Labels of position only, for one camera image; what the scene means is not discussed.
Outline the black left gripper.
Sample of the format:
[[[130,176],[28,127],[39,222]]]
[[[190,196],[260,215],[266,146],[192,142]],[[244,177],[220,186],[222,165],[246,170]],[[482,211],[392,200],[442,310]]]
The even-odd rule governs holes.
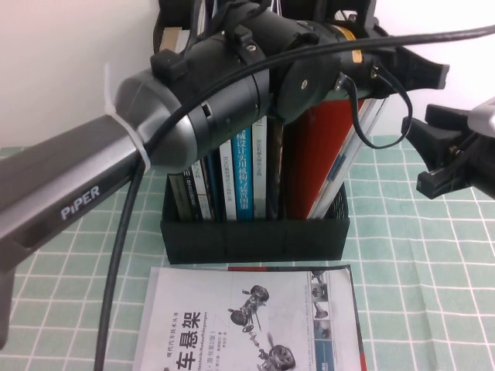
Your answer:
[[[446,87],[448,64],[434,63],[398,43],[364,50],[362,97],[389,97],[407,91]]]

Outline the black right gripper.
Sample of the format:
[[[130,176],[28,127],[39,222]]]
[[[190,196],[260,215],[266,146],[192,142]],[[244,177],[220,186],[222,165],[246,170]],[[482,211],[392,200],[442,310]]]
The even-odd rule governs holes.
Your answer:
[[[494,139],[468,125],[468,111],[430,104],[425,122],[404,118],[401,133],[428,170],[417,190],[429,199],[473,187],[494,197]]]

